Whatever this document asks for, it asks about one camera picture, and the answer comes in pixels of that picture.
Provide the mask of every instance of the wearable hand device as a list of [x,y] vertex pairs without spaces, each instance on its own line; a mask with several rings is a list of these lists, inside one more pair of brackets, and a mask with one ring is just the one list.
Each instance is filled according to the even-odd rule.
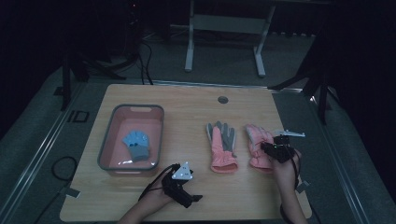
[[169,197],[173,198],[176,202],[180,203],[184,207],[188,208],[193,202],[198,202],[200,199],[203,198],[202,195],[190,195],[183,189],[183,185],[187,183],[189,180],[187,179],[173,179],[172,175],[180,168],[180,164],[176,163],[173,165],[168,166],[165,168],[155,179],[152,183],[148,184],[148,186],[143,190],[142,194],[139,197],[139,200],[142,199],[147,192],[151,190],[152,185],[169,169],[168,172],[163,177],[163,192],[168,195]]

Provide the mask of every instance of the light wood table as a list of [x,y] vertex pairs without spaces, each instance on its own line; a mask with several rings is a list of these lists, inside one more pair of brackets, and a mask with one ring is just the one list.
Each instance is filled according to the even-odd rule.
[[[218,101],[226,96],[227,104]],[[63,221],[118,220],[135,202],[152,177],[111,176],[97,164],[107,124],[120,104],[161,105],[164,109],[162,155],[159,172],[170,164],[189,162],[193,179],[183,187],[204,198],[184,208],[165,206],[146,220],[238,220],[280,218],[280,197],[272,175],[249,165],[245,125],[253,123],[270,132],[282,123],[270,91],[264,88],[219,88],[194,86],[110,85],[99,109],[79,162],[71,188],[81,191],[66,197]],[[236,130],[235,154],[239,163],[233,174],[210,170],[211,149],[205,126],[217,120]],[[312,212],[305,193],[298,195],[306,217]]]

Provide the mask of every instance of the human hand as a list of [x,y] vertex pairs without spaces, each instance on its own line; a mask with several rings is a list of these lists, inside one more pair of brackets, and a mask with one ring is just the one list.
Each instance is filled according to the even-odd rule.
[[273,164],[273,174],[279,190],[285,192],[294,192],[296,178],[298,177],[297,174],[300,172],[299,163],[301,157],[301,152],[295,149],[295,154],[292,159],[294,160],[295,168],[297,170],[294,170],[293,163],[290,161],[280,163],[278,160],[270,157],[269,160]]
[[137,224],[145,217],[156,213],[164,206],[173,201],[171,197],[163,191],[164,173],[150,188],[150,190],[140,199],[118,222],[119,224]]

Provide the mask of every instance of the human arm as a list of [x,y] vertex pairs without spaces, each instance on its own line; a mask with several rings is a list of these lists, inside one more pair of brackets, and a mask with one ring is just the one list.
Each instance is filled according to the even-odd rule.
[[[296,150],[293,160],[297,169],[299,167],[298,163],[300,162],[300,158],[301,153]],[[294,224],[308,223],[295,192],[294,187],[296,175],[293,168],[293,163],[291,161],[280,163],[279,161],[272,159],[272,164],[274,168],[274,178],[279,190],[283,211],[286,217]]]
[[173,199],[166,195],[163,189],[161,189],[163,186],[162,180],[165,175],[166,174],[163,174],[163,176],[153,184],[151,190],[125,213],[118,224],[138,224],[145,217],[154,214],[173,201]]

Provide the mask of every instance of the pink glove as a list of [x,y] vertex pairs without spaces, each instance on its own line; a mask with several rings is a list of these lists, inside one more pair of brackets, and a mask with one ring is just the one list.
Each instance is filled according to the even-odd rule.
[[261,142],[274,143],[274,137],[262,127],[257,127],[253,124],[246,125],[247,134],[249,137],[248,149],[252,158],[250,165],[257,168],[260,172],[271,174],[272,163],[268,160],[268,155],[261,149]]
[[214,128],[208,123],[206,130],[212,146],[212,164],[210,167],[212,171],[216,173],[235,172],[238,168],[238,163],[233,154],[235,130],[228,128],[226,123],[221,125],[219,121]]

